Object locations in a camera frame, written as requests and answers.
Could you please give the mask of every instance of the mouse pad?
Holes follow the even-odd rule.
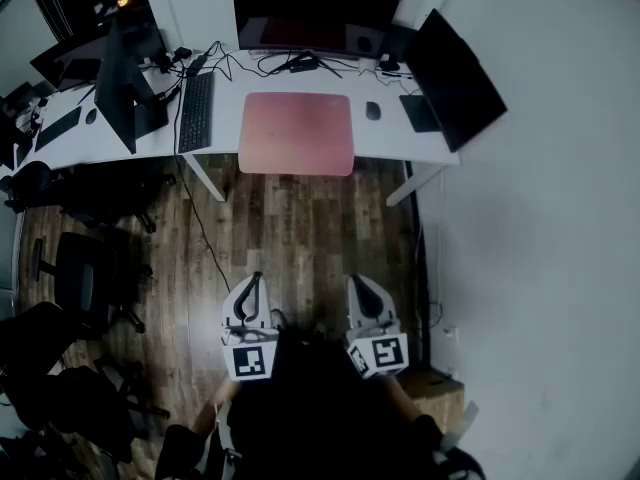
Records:
[[[348,176],[353,170],[349,98],[295,92],[248,94],[238,163],[245,173]]]

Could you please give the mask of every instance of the floor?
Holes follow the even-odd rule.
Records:
[[[415,331],[417,230],[411,204],[384,204],[402,183],[401,162],[358,159],[353,175],[320,178],[246,175],[235,156],[205,158],[212,179],[231,187],[228,201],[216,202],[188,167],[186,183],[231,286],[260,270],[272,307],[281,308],[290,324],[312,328],[322,321],[337,336],[347,323],[344,276],[359,272],[391,293],[405,327]],[[164,169],[176,171],[175,163],[167,161]],[[163,188],[149,213],[158,228],[152,235],[134,218],[119,226],[130,234],[133,254],[154,271],[135,305],[146,333],[119,322],[101,340],[76,342],[64,355],[68,367],[90,364],[106,352],[123,362],[140,360],[149,402],[172,414],[169,423],[151,422],[147,440],[134,441],[132,464],[119,466],[122,478],[153,478],[168,424],[190,425],[225,372],[219,330],[227,291],[184,186]],[[44,238],[44,259],[55,263],[63,231],[91,234],[58,208],[27,211],[20,254],[23,311],[53,301],[53,279],[31,279],[31,250],[34,239]],[[414,344],[415,335],[410,333]],[[103,478],[99,451],[78,441],[75,449],[91,476]]]

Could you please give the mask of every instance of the cardboard box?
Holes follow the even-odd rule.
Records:
[[[443,434],[451,430],[464,414],[464,384],[431,371],[408,369],[398,381],[413,402],[430,415]]]

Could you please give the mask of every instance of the white desk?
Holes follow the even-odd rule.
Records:
[[[256,61],[250,58],[248,52],[241,51],[233,55],[245,67],[257,70]],[[263,69],[272,69],[284,60],[284,57],[268,59],[262,63],[262,67]],[[226,70],[226,61],[220,63],[219,66]],[[385,87],[376,80],[372,73],[358,76],[357,72],[347,71],[340,72],[343,76],[340,79],[325,69],[296,74],[283,72],[268,78],[260,78],[254,73],[242,70],[233,60],[231,60],[231,69],[233,82],[227,80],[219,71],[216,71],[215,74],[211,146],[182,155],[219,201],[225,200],[223,192],[209,179],[195,155],[238,152],[244,100],[251,92],[314,92],[345,95],[351,102],[356,156],[423,162],[434,165],[438,170],[445,165],[460,163],[458,154],[449,151],[440,132],[415,133],[413,131],[398,98],[399,95],[405,94],[399,83],[393,82]],[[163,75],[157,69],[149,69],[145,72],[145,78],[155,93],[171,87],[177,80],[176,76],[176,74]],[[400,79],[389,78],[385,79],[385,82],[389,80]],[[408,91],[417,89],[417,85],[412,80],[402,79],[402,84]],[[69,90],[51,96],[49,103],[43,110],[42,128],[46,128],[73,110],[88,90],[88,88]],[[91,94],[82,102],[82,113],[78,126],[61,135],[40,151],[32,150],[22,165],[40,160],[51,169],[59,169],[82,163],[111,162],[174,154],[173,121],[178,111],[178,97],[169,104],[167,109],[169,125],[138,139],[135,155],[129,153],[100,112],[98,112],[98,117],[93,124],[87,125],[85,123],[87,113],[95,108],[93,98],[94,94]],[[378,121],[371,121],[366,117],[367,101],[375,101],[380,105],[381,118]],[[179,134],[180,116],[177,127]],[[0,167],[0,178],[7,174],[12,173],[7,167]],[[427,179],[425,176],[414,176],[407,180],[389,197],[387,204],[390,206],[397,204]]]

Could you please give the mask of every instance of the cable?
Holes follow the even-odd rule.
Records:
[[[96,88],[98,87],[98,84],[94,84],[93,87],[91,87],[91,89],[89,89],[85,95],[82,97],[82,99],[78,102],[78,105],[80,105],[80,103],[82,103],[85,99],[87,99],[87,97],[96,90]]]
[[[262,72],[262,73],[264,73],[265,75],[268,75],[268,74],[269,74],[269,73],[271,73],[271,72],[270,72],[270,71],[265,71],[264,69],[262,69],[262,68],[260,67],[260,63],[261,63],[263,60],[271,59],[271,58],[273,58],[273,57],[278,57],[278,56],[280,56],[280,55],[285,55],[285,54],[286,54],[286,55],[287,55],[287,62],[289,62],[289,58],[291,57],[291,53],[292,53],[292,50],[289,50],[289,52],[270,53],[269,55],[265,55],[265,56],[263,56],[263,57],[260,57],[260,58],[258,59],[258,64],[256,65],[256,67],[258,68],[258,71],[261,71],[261,72]]]
[[[436,262],[436,278],[438,283],[438,301],[442,304],[444,300],[444,290],[442,289],[441,284],[441,264],[442,264],[442,254],[443,254],[443,242],[442,242],[442,226],[444,225],[444,173],[445,168],[442,168],[440,171],[440,222],[438,223],[438,259]]]
[[[386,87],[389,87],[389,84],[397,83],[397,84],[400,84],[400,87],[402,87],[402,90],[403,90],[404,92],[406,92],[407,94],[410,94],[410,93],[409,93],[409,91],[407,91],[407,88],[406,88],[404,85],[402,85],[402,80],[397,80],[397,79],[395,79],[395,78],[394,78],[394,80],[389,80],[388,82],[385,82],[384,80],[382,80],[382,79],[378,76],[378,73],[376,73],[375,71],[373,71],[373,70],[371,70],[371,69],[363,69],[362,71],[360,71],[360,74],[359,74],[358,76],[362,76],[362,74],[363,74],[365,71],[368,71],[369,73],[373,73],[373,74],[374,74],[374,76],[376,77],[376,80],[378,80],[378,82],[380,82],[382,85],[384,85],[384,86],[386,86]]]
[[[233,55],[228,54],[227,58],[231,57],[238,66],[240,66],[242,69],[244,69],[245,71],[249,71],[251,73],[255,73],[256,75],[258,75],[260,78],[267,78],[269,76],[269,74],[267,73],[266,75],[263,75],[262,73],[258,73],[257,71],[254,71],[253,69],[249,69],[249,68],[245,68],[242,64],[240,64],[240,62],[238,61],[238,59],[236,59]]]
[[[420,222],[420,231],[418,231],[418,239],[416,240],[416,248],[413,252],[413,263],[414,265],[418,265],[418,252],[420,250],[420,239],[422,238],[422,232],[424,230],[424,226],[422,222]]]
[[[358,66],[352,66],[352,65],[347,64],[346,62],[342,62],[341,60],[338,60],[338,59],[323,58],[322,60],[325,61],[325,62],[337,62],[338,64],[342,64],[343,66],[347,66],[348,68],[360,71],[360,68]]]
[[[214,41],[213,43],[211,43],[211,46],[209,46],[209,49],[208,49],[206,52],[204,52],[204,54],[205,54],[206,56],[209,56],[209,52],[211,51],[211,49],[212,49],[214,46],[222,47],[222,43],[221,43],[220,41]]]
[[[429,310],[429,329],[433,329],[434,327],[436,327],[442,321],[442,316],[444,315],[444,308],[442,307],[442,304],[440,304],[439,302],[429,303],[429,306],[434,306],[434,305],[438,306],[440,313],[438,314],[438,319],[435,321],[435,323],[431,323],[431,310]]]
[[[409,78],[413,78],[413,73],[396,73],[395,71],[389,71],[386,69],[376,68],[376,71],[380,71],[383,75],[392,76],[392,77],[401,77],[406,76]]]
[[[186,70],[186,67],[184,67],[184,64],[182,64],[183,66],[183,74],[184,71]],[[204,238],[205,243],[207,244],[207,247],[209,248],[209,251],[211,251],[211,256],[213,256],[213,262],[216,264],[216,268],[218,269],[218,272],[220,272],[220,275],[222,276],[222,279],[224,280],[224,284],[227,287],[227,291],[229,293],[231,293],[231,288],[229,288],[229,282],[227,281],[227,277],[224,275],[224,272],[222,271],[222,268],[220,268],[220,264],[218,263],[218,258],[216,257],[216,253],[213,251],[213,247],[211,247],[211,244],[209,243],[209,239],[207,238],[207,233],[204,230],[204,224],[202,224],[202,219],[200,219],[200,215],[198,214],[198,210],[196,209],[196,203],[193,200],[193,196],[191,195],[191,191],[189,190],[189,187],[187,186],[187,180],[185,180],[184,178],[184,173],[182,172],[182,166],[180,165],[180,160],[178,160],[178,152],[177,152],[177,143],[178,143],[178,116],[180,115],[180,107],[182,105],[182,81],[184,80],[185,77],[180,78],[178,81],[180,82],[180,95],[178,98],[178,109],[176,110],[176,117],[173,120],[173,158],[176,161],[176,166],[178,167],[178,173],[180,174],[180,179],[182,180],[182,184],[184,185],[185,190],[187,191],[187,194],[189,196],[189,201],[191,201],[191,207],[193,208],[193,213],[195,213],[196,215],[196,219],[198,220],[198,224],[200,224],[200,230],[202,231],[202,237]]]

